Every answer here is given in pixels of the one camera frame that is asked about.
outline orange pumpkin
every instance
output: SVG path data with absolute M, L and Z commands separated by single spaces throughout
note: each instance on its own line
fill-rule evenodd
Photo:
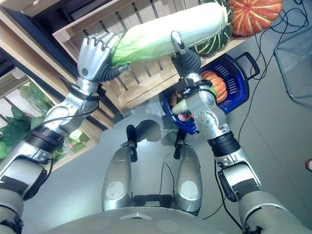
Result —
M 213 71 L 204 71 L 200 74 L 203 79 L 210 80 L 213 84 L 213 88 L 216 92 L 216 102 L 217 104 L 224 101 L 228 96 L 228 92 L 226 91 L 226 84 L 221 77 Z
M 251 36 L 270 27 L 282 11 L 283 0 L 229 0 L 233 33 Z

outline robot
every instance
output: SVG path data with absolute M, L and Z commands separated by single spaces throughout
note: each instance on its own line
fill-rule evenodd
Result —
M 22 139 L 0 165 L 0 233 L 20 234 L 23 201 L 31 199 L 49 176 L 44 165 L 53 165 L 53 151 L 97 107 L 100 82 L 112 80 L 127 65 L 110 67 L 110 58 L 122 34 L 99 33 L 86 37 L 78 58 L 79 78 L 68 86 L 70 94 L 51 108 L 44 123 Z M 260 176 L 244 149 L 234 138 L 225 114 L 218 108 L 211 83 L 199 75 L 199 56 L 173 31 L 174 65 L 181 76 L 176 85 L 194 116 L 199 134 L 214 153 L 227 199 L 238 203 L 244 234 L 312 234 L 275 197 L 263 191 Z M 102 189 L 103 212 L 56 227 L 48 234 L 64 233 L 194 233 L 221 234 L 196 217 L 202 200 L 200 164 L 185 135 L 178 134 L 175 158 L 179 170 L 174 196 L 134 196 L 131 163 L 137 160 L 136 133 L 127 128 L 128 141 L 114 154 Z M 160 205 L 148 206 L 157 200 Z

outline black cable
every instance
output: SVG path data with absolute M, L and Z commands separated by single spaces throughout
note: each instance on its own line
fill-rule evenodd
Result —
M 51 159 L 51 162 L 50 162 L 50 170 L 49 170 L 49 172 L 48 172 L 47 176 L 45 177 L 45 179 L 44 179 L 44 182 L 43 182 L 43 183 L 45 183 L 45 182 L 47 181 L 47 179 L 50 177 L 50 174 L 51 174 L 51 172 L 52 172 L 52 168 L 53 168 L 53 164 L 54 164 L 54 159 L 52 158 L 52 159 Z
M 170 174 L 171 174 L 171 177 L 172 177 L 172 181 L 173 181 L 173 186 L 172 186 L 172 196 L 174 197 L 175 196 L 175 178 L 174 178 L 174 175 L 172 174 L 172 171 L 170 169 L 170 167 L 168 166 L 168 164 L 166 162 L 164 162 L 162 164 L 162 168 L 161 168 L 161 177 L 160 177 L 160 189 L 159 189 L 159 195 L 160 195 L 160 192 L 161 192 L 161 185 L 162 185 L 162 175 L 163 175 L 163 170 L 164 170 L 164 166 L 167 166 L 169 171 L 170 171 Z
M 242 125 L 240 126 L 240 129 L 239 129 L 239 133 L 238 133 L 238 143 L 240 142 L 240 134 L 241 134 L 242 128 L 243 128 L 243 126 L 244 126 L 244 124 L 245 124 L 245 122 L 246 122 L 246 119 L 247 119 L 247 117 L 248 117 L 248 115 L 249 115 L 249 112 L 250 112 L 250 109 L 251 109 L 251 105 L 252 105 L 252 101 L 253 101 L 253 99 L 254 99 L 255 92 L 256 92 L 256 90 L 257 90 L 259 84 L 260 84 L 260 81 L 265 77 L 265 75 L 266 75 L 266 73 L 267 73 L 267 70 L 268 70 L 268 66 L 269 66 L 269 64 L 270 64 L 270 62 L 271 62 L 271 60 L 272 60 L 272 58 L 273 58 L 273 56 L 274 56 L 274 53 L 272 53 L 269 62 L 268 62 L 268 63 L 266 62 L 265 57 L 264 57 L 264 55 L 263 55 L 263 53 L 262 53 L 262 51 L 261 51 L 261 40 L 262 40 L 262 37 L 263 37 L 264 33 L 265 33 L 266 31 L 270 30 L 270 29 L 273 30 L 273 31 L 276 32 L 276 33 L 280 33 L 281 36 L 280 36 L 280 38 L 279 38 L 279 40 L 278 40 L 278 42 L 277 42 L 277 43 L 279 43 L 279 42 L 281 41 L 282 37 L 283 37 L 285 34 L 295 33 L 295 32 L 297 32 L 297 31 L 299 31 L 300 29 L 302 29 L 303 27 L 308 27 L 308 26 L 309 26 L 308 16 L 307 16 L 307 12 L 306 12 L 305 6 L 304 6 L 304 4 L 303 4 L 303 0 L 301 0 L 300 3 L 298 3 L 296 0 L 293 0 L 293 1 L 294 1 L 295 4 L 297 4 L 297 5 L 302 5 L 304 12 L 302 12 L 302 10 L 300 10 L 300 9 L 297 8 L 297 7 L 291 8 L 291 9 L 288 10 L 287 12 L 285 12 L 284 10 L 282 10 L 283 13 L 284 13 L 284 16 L 279 15 L 279 16 L 281 17 L 281 21 L 280 21 L 278 24 L 276 24 L 276 25 L 274 25 L 274 26 L 271 26 L 270 28 L 268 28 L 268 29 L 266 29 L 264 32 L 262 32 L 262 34 L 261 34 L 261 36 L 260 36 L 259 42 L 258 42 L 258 40 L 257 40 L 257 36 L 255 36 L 256 44 L 257 44 L 257 47 L 258 47 L 258 49 L 259 49 L 259 53 L 258 53 L 257 59 L 256 59 L 255 61 L 257 61 L 257 60 L 259 59 L 259 57 L 261 56 L 262 59 L 263 59 L 263 61 L 264 61 L 264 64 L 265 64 L 265 69 L 264 69 L 263 73 L 261 74 L 260 78 L 254 78 L 254 79 L 257 80 L 258 82 L 257 82 L 257 84 L 256 84 L 256 86 L 255 86 L 255 88 L 254 88 L 254 91 L 253 91 L 253 94 L 252 94 L 252 98 L 251 98 L 251 101 L 250 101 L 250 104 L 249 104 L 249 107 L 248 107 L 247 114 L 246 114 L 246 116 L 245 116 L 245 118 L 244 118 L 244 121 L 243 121 L 243 123 L 242 123 Z M 288 16 L 287 16 L 287 14 L 288 14 L 290 11 L 293 11 L 293 10 L 298 10 L 298 11 L 304 16 L 305 22 L 304 22 L 301 26 L 300 26 L 300 25 L 293 25 L 293 24 L 290 24 L 290 23 L 288 22 Z M 285 23 L 286 23 L 286 27 L 285 27 L 284 31 L 283 31 L 283 32 L 280 32 L 280 31 L 275 30 L 274 28 L 275 28 L 276 26 L 278 26 L 279 24 L 281 24 L 282 22 L 285 22 Z M 291 31 L 291 32 L 286 32 L 289 25 L 290 25 L 290 26 L 299 27 L 299 28 L 296 29 L 296 30 L 294 30 L 294 31 Z
M 218 188 L 219 188 L 219 191 L 220 191 L 220 194 L 221 194 L 221 197 L 222 197 L 222 201 L 225 200 L 225 197 L 223 196 L 223 192 L 222 192 L 222 189 L 221 189 L 221 186 L 220 186 L 220 183 L 218 181 L 218 178 L 216 176 L 216 161 L 214 161 L 214 177 L 215 177 L 215 180 L 216 180 L 216 183 L 218 184 Z M 239 227 L 240 230 L 243 230 L 242 226 L 239 224 L 239 222 L 233 217 L 233 215 L 228 211 L 226 205 L 225 205 L 225 202 L 222 203 L 223 204 L 223 208 L 224 210 L 226 211 L 226 213 L 229 215 L 229 217 L 233 220 L 233 222 Z
M 212 216 L 214 216 L 220 209 L 221 209 L 221 207 L 222 207 L 222 205 L 223 205 L 223 203 L 224 203 L 224 201 L 225 201 L 225 198 L 224 198 L 224 200 L 221 202 L 221 204 L 220 204 L 220 206 L 218 207 L 218 209 L 215 211 L 215 212 L 213 212 L 211 215 L 209 215 L 209 216 L 207 216 L 207 217 L 205 217 L 205 218 L 203 218 L 203 220 L 205 220 L 205 219 L 207 219 L 207 218 L 210 218 L 210 217 L 212 217 Z
M 49 119 L 45 122 L 42 122 L 41 124 L 37 125 L 36 127 L 32 128 L 31 130 L 29 130 L 28 133 L 26 133 L 25 136 L 17 144 L 19 144 L 26 136 L 28 136 L 32 131 L 36 130 L 38 127 L 41 127 L 47 123 L 54 122 L 54 121 L 61 120 L 61 119 L 74 118 L 74 117 L 89 115 L 89 114 L 93 113 L 94 111 L 96 111 L 98 109 L 98 107 L 99 107 L 99 102 L 97 102 L 97 107 L 94 110 L 91 110 L 87 113 L 82 113 L 82 114 L 72 115 L 72 116 L 66 116 L 66 117 L 58 117 L 58 118 L 53 118 L 53 119 Z

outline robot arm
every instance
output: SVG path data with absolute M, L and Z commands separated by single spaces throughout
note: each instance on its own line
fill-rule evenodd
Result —
M 44 168 L 53 152 L 98 107 L 99 82 L 120 75 L 127 65 L 110 68 L 111 51 L 122 34 L 100 33 L 83 40 L 78 58 L 79 78 L 70 94 L 49 110 L 44 123 L 21 140 L 0 165 L 0 233 L 21 233 L 23 201 L 32 198 L 46 181 Z
M 172 40 L 179 51 L 173 58 L 181 76 L 176 89 L 184 96 L 199 133 L 207 139 L 221 167 L 218 175 L 226 197 L 238 202 L 243 233 L 312 234 L 275 197 L 262 190 L 257 170 L 234 138 L 225 114 L 216 105 L 210 91 L 212 84 L 199 75 L 199 56 L 185 47 L 178 32 L 172 33 Z

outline basket handle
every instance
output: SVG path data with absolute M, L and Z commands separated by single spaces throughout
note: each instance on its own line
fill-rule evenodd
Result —
M 238 60 L 240 58 L 242 58 L 243 56 L 245 56 L 249 60 L 249 62 L 252 64 L 254 71 L 255 71 L 254 74 L 252 74 L 250 77 L 247 78 L 247 80 L 250 80 L 250 79 L 252 79 L 255 76 L 260 74 L 260 69 L 259 69 L 257 62 L 254 60 L 254 58 L 252 57 L 252 55 L 249 52 L 245 52 L 245 53 L 241 54 L 240 56 L 235 58 L 235 61 L 238 62 Z

